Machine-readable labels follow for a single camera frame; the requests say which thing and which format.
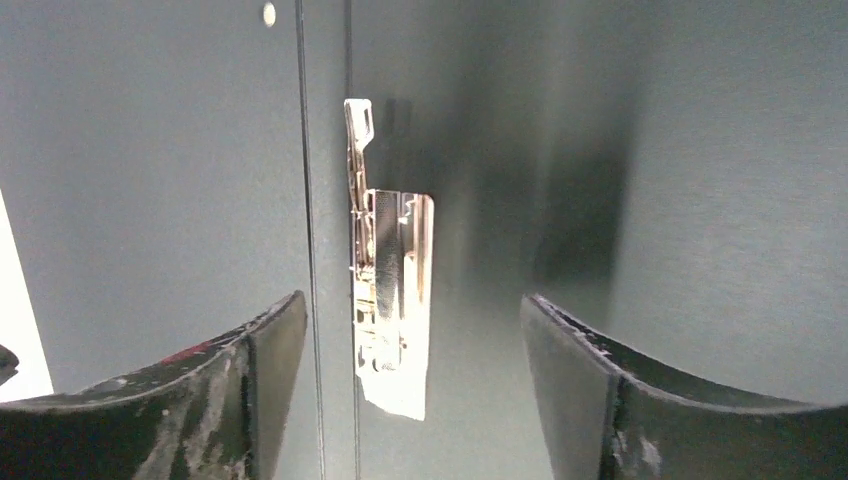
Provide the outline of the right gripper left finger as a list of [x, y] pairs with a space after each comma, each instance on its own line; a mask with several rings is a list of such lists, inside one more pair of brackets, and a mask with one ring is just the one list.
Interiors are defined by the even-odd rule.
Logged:
[[271, 479], [307, 327], [295, 291], [245, 324], [73, 394], [1, 406], [5, 479]]

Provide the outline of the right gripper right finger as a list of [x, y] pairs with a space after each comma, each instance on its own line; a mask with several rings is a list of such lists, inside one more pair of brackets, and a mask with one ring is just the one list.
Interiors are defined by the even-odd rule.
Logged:
[[843, 479], [847, 408], [651, 358], [527, 295], [520, 321], [557, 479]]

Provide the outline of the teal and black folder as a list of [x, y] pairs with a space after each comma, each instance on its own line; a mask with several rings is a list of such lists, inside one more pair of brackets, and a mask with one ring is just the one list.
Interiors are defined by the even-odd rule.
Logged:
[[[279, 479], [549, 479], [540, 293], [702, 378], [847, 399], [843, 1], [5, 1], [1, 191], [55, 390], [302, 291]], [[427, 413], [353, 371], [343, 101], [435, 202]]]

